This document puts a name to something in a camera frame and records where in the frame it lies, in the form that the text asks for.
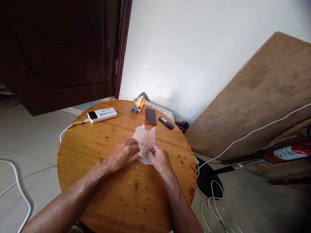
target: white cable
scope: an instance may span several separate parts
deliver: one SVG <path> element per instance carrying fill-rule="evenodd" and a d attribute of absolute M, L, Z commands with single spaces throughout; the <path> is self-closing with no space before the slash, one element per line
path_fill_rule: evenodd
<path fill-rule="evenodd" d="M 282 117 L 282 118 L 280 118 L 280 119 L 278 119 L 278 120 L 276 120 L 276 121 L 273 121 L 273 122 L 271 122 L 271 123 L 269 123 L 269 124 L 266 124 L 266 125 L 263 126 L 263 127 L 260 127 L 260 128 L 258 128 L 258 129 L 255 129 L 255 130 L 251 131 L 250 133 L 248 133 L 247 135 L 245 135 L 244 137 L 242 137 L 242 138 L 240 138 L 240 139 L 238 139 L 238 140 L 232 142 L 232 143 L 230 144 L 230 146 L 228 146 L 220 155 L 218 155 L 217 157 L 212 158 L 212 159 L 206 161 L 205 163 L 203 163 L 201 166 L 198 167 L 198 169 L 197 169 L 197 173 L 198 173 L 197 178 L 199 177 L 200 168 L 201 168 L 201 167 L 203 167 L 203 166 L 204 166 L 205 164 L 207 164 L 208 162 L 210 162 L 210 161 L 212 161 L 212 160 L 215 160 L 215 159 L 219 158 L 220 156 L 222 156 L 222 155 L 223 155 L 230 147 L 232 147 L 233 144 L 235 144 L 236 142 L 239 142 L 239 141 L 241 141 L 241 140 L 247 138 L 249 135 L 251 135 L 252 133 L 254 133 L 254 132 L 256 132 L 256 131 L 259 131 L 259 130 L 265 128 L 265 127 L 268 127 L 268 126 L 270 126 L 270 125 L 272 125 L 272 124 L 274 124 L 274 123 L 276 123 L 276 122 L 282 121 L 282 120 L 286 119 L 287 117 L 289 117 L 291 114 L 293 114 L 293 113 L 295 113 L 295 112 L 298 112 L 299 110 L 301 110 L 301 109 L 303 109 L 303 108 L 305 108 L 305 107 L 308 107 L 308 106 L 310 106 L 310 105 L 311 105 L 311 103 L 306 104 L 305 106 L 302 106 L 302 107 L 300 107 L 300 108 L 298 108 L 298 109 L 296 109 L 296 110 L 290 112 L 290 113 L 287 114 L 286 116 L 284 116 L 284 117 Z M 213 180 L 213 181 L 211 182 L 211 189 L 212 189 L 212 195 L 213 195 L 213 196 L 210 197 L 209 199 L 207 199 L 207 198 L 203 195 L 203 193 L 201 192 L 200 188 L 199 188 L 198 185 L 197 185 L 198 190 L 200 191 L 200 193 L 202 194 L 202 196 L 205 198 L 205 201 L 201 204 L 201 214 L 202 214 L 203 220 L 204 220 L 204 222 L 205 222 L 207 228 L 208 228 L 209 231 L 212 233 L 211 229 L 209 228 L 209 226 L 208 226 L 208 224 L 207 224 L 207 222 L 206 222 L 206 220 L 205 220 L 205 218 L 204 218 L 204 216 L 203 216 L 203 211 L 202 211 L 203 205 L 204 205 L 204 203 L 206 203 L 206 202 L 208 203 L 208 208 L 210 209 L 210 211 L 212 212 L 212 214 L 213 214 L 214 216 L 216 216 L 216 218 L 218 218 L 218 219 L 222 222 L 223 226 L 225 227 L 226 232 L 228 232 L 228 230 L 227 230 L 227 228 L 226 228 L 226 225 L 227 225 L 227 224 L 223 221 L 223 219 L 222 219 L 222 217 L 221 217 L 221 215 L 220 215 L 220 213 L 219 213 L 219 211 L 218 211 L 218 209 L 217 209 L 217 206 L 220 207 L 221 209 L 223 209 L 223 210 L 228 214 L 228 216 L 232 219 L 232 221 L 234 222 L 234 224 L 236 225 L 236 227 L 239 229 L 239 231 L 240 231 L 241 233 L 243 233 L 242 230 L 240 229 L 240 227 L 237 225 L 237 223 L 236 223 L 236 222 L 234 221 L 234 219 L 231 217 L 231 215 L 230 215 L 224 208 L 222 208 L 220 205 L 216 204 L 215 199 L 223 199 L 223 197 L 224 197 L 224 191 L 223 191 L 223 189 L 221 188 L 221 186 L 219 185 L 219 187 L 220 187 L 220 189 L 221 189 L 221 191 L 222 191 L 222 193 L 223 193 L 223 196 L 222 196 L 221 198 L 218 198 L 218 197 L 215 198 L 215 197 L 214 197 L 214 192 L 213 192 L 213 186 L 212 186 L 213 182 L 216 182 L 216 183 L 219 185 L 219 183 L 218 183 L 217 181 L 215 181 L 215 180 Z M 212 206 L 212 207 L 213 207 L 214 210 L 217 212 L 218 216 L 217 216 L 217 215 L 211 210 L 211 208 L 210 208 L 210 201 L 211 201 L 211 199 L 213 199 L 213 203 L 214 203 L 214 205 L 215 205 L 215 207 L 213 207 L 213 206 Z"/>
<path fill-rule="evenodd" d="M 303 106 L 303 107 L 297 108 L 296 110 L 290 112 L 289 114 L 287 114 L 287 115 L 284 116 L 283 118 L 278 119 L 278 120 L 276 120 L 276 121 L 273 121 L 273 122 L 271 122 L 271 123 L 269 123 L 269 124 L 266 124 L 265 126 L 260 127 L 260 128 L 258 128 L 258 129 L 255 129 L 255 130 L 251 131 L 250 133 L 248 133 L 246 136 L 244 136 L 244 137 L 242 137 L 242 138 L 240 138 L 240 139 L 238 139 L 238 140 L 232 142 L 232 143 L 230 144 L 230 146 L 228 146 L 227 149 L 225 149 L 220 155 L 218 155 L 217 157 L 212 158 L 212 159 L 208 160 L 207 162 L 203 163 L 203 164 L 198 168 L 198 170 L 199 170 L 202 166 L 204 166 L 205 164 L 207 164 L 208 162 L 210 162 L 210 161 L 212 161 L 212 160 L 214 160 L 214 159 L 217 159 L 217 158 L 219 158 L 220 156 L 222 156 L 222 155 L 223 155 L 230 147 L 232 147 L 233 144 L 235 144 L 236 142 L 241 141 L 241 140 L 247 138 L 249 135 L 251 135 L 252 133 L 254 133 L 254 132 L 256 132 L 256 131 L 259 131 L 259 130 L 261 130 L 261 129 L 267 127 L 267 126 L 270 126 L 270 125 L 272 125 L 272 124 L 274 124 L 274 123 L 276 123 L 276 122 L 279 122 L 279 121 L 281 121 L 281 120 L 284 120 L 284 119 L 286 119 L 287 117 L 289 117 L 291 114 L 293 114 L 293 113 L 295 113 L 295 112 L 298 112 L 299 110 L 301 110 L 301 109 L 303 109 L 303 108 L 305 108 L 305 107 L 308 107 L 308 106 L 310 106 L 310 105 L 311 105 L 311 103 L 309 103 L 309 104 L 307 104 L 307 105 L 305 105 L 305 106 Z"/>
<path fill-rule="evenodd" d="M 233 221 L 233 223 L 235 224 L 235 226 L 239 229 L 239 231 L 240 231 L 241 233 L 243 233 L 242 230 L 241 230 L 241 228 L 238 226 L 238 224 L 237 224 L 237 223 L 235 222 L 235 220 L 232 218 L 232 216 L 231 216 L 223 207 L 221 207 L 220 205 L 218 205 L 218 204 L 215 202 L 215 199 L 220 199 L 220 200 L 221 200 L 221 199 L 224 198 L 224 191 L 223 191 L 223 189 L 221 188 L 221 186 L 219 185 L 219 187 L 220 187 L 221 192 L 222 192 L 223 195 L 222 195 L 222 197 L 215 197 L 215 196 L 214 196 L 214 191 L 213 191 L 213 186 L 212 186 L 213 182 L 216 182 L 216 183 L 219 185 L 219 183 L 218 183 L 217 181 L 215 181 L 215 180 L 213 180 L 213 181 L 211 182 L 212 197 L 210 197 L 210 198 L 208 198 L 208 199 L 205 197 L 205 195 L 202 193 L 202 191 L 200 190 L 200 188 L 199 188 L 198 185 L 197 185 L 197 189 L 199 190 L 199 192 L 201 193 L 201 195 L 205 198 L 205 201 L 203 201 L 202 204 L 201 204 L 201 215 L 202 215 L 202 218 L 203 218 L 203 220 L 204 220 L 204 222 L 205 222 L 207 228 L 209 229 L 209 231 L 210 231 L 211 233 L 213 233 L 212 230 L 210 229 L 210 227 L 208 226 L 208 224 L 207 224 L 207 222 L 206 222 L 206 220 L 205 220 L 205 218 L 204 218 L 204 215 L 203 215 L 203 205 L 204 205 L 206 202 L 207 202 L 207 204 L 208 204 L 208 208 L 209 208 L 210 212 L 211 212 L 218 220 L 220 220 L 220 221 L 222 222 L 222 224 L 223 224 L 223 226 L 224 226 L 226 232 L 228 232 L 228 230 L 227 230 L 227 228 L 226 228 L 226 226 L 228 226 L 228 228 L 229 228 L 233 233 L 235 233 L 235 232 L 233 231 L 233 229 L 223 220 L 223 218 L 221 217 L 221 215 L 220 215 L 220 213 L 219 213 L 219 211 L 218 211 L 218 209 L 217 209 L 217 206 L 218 206 L 219 208 L 221 208 L 221 209 L 231 218 L 231 220 Z M 216 211 L 216 213 L 218 214 L 218 216 L 212 211 L 211 207 L 213 207 L 213 209 Z"/>
<path fill-rule="evenodd" d="M 30 173 L 30 174 L 28 174 L 27 176 L 24 176 L 23 179 L 27 178 L 28 176 L 37 174 L 37 173 L 39 173 L 39 172 L 43 172 L 43 171 L 48 170 L 48 169 L 53 168 L 53 167 L 56 167 L 56 165 L 51 166 L 51 167 L 48 167 L 48 168 L 45 168 L 45 169 L 42 169 L 42 170 L 39 170 L 39 171 L 37 171 L 37 172 Z M 13 188 L 13 186 L 14 186 L 16 183 L 17 183 L 17 182 L 15 182 L 14 184 L 12 184 L 12 185 L 11 185 L 10 187 L 8 187 L 3 193 L 1 193 L 1 194 L 0 194 L 0 198 L 1 198 L 4 194 L 6 194 L 11 188 Z"/>
<path fill-rule="evenodd" d="M 283 141 L 283 140 L 290 139 L 290 138 L 295 138 L 295 137 L 298 137 L 298 135 L 295 135 L 295 136 L 291 136 L 291 137 L 288 137 L 288 138 L 283 138 L 283 139 L 277 140 L 276 142 L 272 143 L 270 146 L 262 147 L 262 148 L 259 148 L 259 149 L 256 149 L 256 150 L 251 150 L 250 152 L 257 151 L 257 150 L 262 150 L 262 149 L 266 149 L 266 148 L 269 148 L 269 147 L 275 145 L 275 144 L 278 143 L 279 141 Z"/>
<path fill-rule="evenodd" d="M 31 196 L 29 195 L 29 193 L 25 187 L 25 184 L 24 184 L 24 181 L 22 178 L 22 172 L 20 170 L 19 164 L 14 160 L 3 158 L 3 157 L 0 157 L 0 160 L 3 160 L 5 162 L 9 163 L 13 167 L 19 191 L 22 194 L 23 198 L 25 199 L 25 201 L 28 205 L 28 213 L 26 215 L 26 218 L 25 218 L 23 224 L 21 225 L 21 227 L 19 228 L 19 230 L 17 232 L 17 233 L 21 233 L 22 230 L 24 229 L 26 223 L 28 222 L 31 214 L 32 214 L 34 203 L 33 203 L 33 200 L 32 200 Z"/>
<path fill-rule="evenodd" d="M 76 124 L 76 123 L 83 123 L 83 122 L 89 122 L 90 119 L 85 119 L 84 121 L 78 121 L 78 122 L 74 122 L 72 123 L 70 126 L 68 126 L 59 136 L 59 140 L 62 142 L 62 134 L 67 130 L 69 129 L 72 125 Z"/>

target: forearm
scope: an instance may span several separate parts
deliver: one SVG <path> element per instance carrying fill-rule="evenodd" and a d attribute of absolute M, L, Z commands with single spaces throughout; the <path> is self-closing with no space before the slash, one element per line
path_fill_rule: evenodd
<path fill-rule="evenodd" d="M 174 232 L 202 232 L 202 227 L 191 209 L 174 172 L 163 176 L 171 205 Z"/>
<path fill-rule="evenodd" d="M 45 206 L 26 224 L 23 233 L 67 233 L 83 213 L 100 182 L 108 175 L 103 163 L 98 162 L 80 180 Z"/>

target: red object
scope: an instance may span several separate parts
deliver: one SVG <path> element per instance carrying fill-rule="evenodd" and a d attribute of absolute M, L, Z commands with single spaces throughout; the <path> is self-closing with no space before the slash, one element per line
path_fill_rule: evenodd
<path fill-rule="evenodd" d="M 311 141 L 294 144 L 269 152 L 263 157 L 271 163 L 280 163 L 311 156 Z"/>
<path fill-rule="evenodd" d="M 156 111 L 154 109 L 146 108 L 146 124 L 156 126 Z"/>

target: wooden table top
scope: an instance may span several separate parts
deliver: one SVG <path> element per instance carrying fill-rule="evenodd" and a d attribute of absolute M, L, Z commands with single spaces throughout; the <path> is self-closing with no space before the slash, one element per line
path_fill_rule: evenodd
<path fill-rule="evenodd" d="M 113 107 L 115 118 L 97 123 L 77 123 L 67 130 L 57 157 L 59 185 L 66 190 L 86 174 L 114 147 L 132 137 L 138 126 L 145 124 L 144 106 L 137 117 L 130 114 L 133 101 L 114 100 L 95 105 L 84 111 L 75 121 L 87 119 L 87 113 Z M 159 117 L 164 116 L 175 126 L 170 130 Z M 181 188 L 192 203 L 196 189 L 196 166 L 187 139 L 167 116 L 156 110 L 156 143 L 165 148 Z M 145 124 L 150 130 L 152 125 Z M 166 187 L 152 165 L 135 161 L 131 166 L 105 178 L 80 220 L 99 232 L 169 232 L 173 229 Z"/>

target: door hinge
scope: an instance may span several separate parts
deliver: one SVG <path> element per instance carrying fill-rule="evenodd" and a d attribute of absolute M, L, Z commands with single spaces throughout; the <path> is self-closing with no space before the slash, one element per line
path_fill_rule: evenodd
<path fill-rule="evenodd" d="M 116 74 L 118 73 L 118 60 L 117 60 L 117 68 L 116 68 Z"/>

